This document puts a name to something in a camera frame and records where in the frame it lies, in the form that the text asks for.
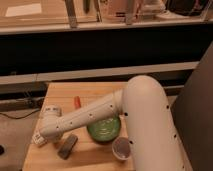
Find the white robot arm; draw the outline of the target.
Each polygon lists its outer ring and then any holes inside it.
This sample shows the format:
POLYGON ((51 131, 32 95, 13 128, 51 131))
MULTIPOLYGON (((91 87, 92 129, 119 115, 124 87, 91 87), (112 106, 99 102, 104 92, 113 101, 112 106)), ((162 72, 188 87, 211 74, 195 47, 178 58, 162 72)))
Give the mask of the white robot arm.
POLYGON ((186 171, 165 90, 151 76, 135 76, 122 89, 69 114, 50 109, 44 113, 39 132, 51 141, 119 114, 125 119, 135 171, 186 171))

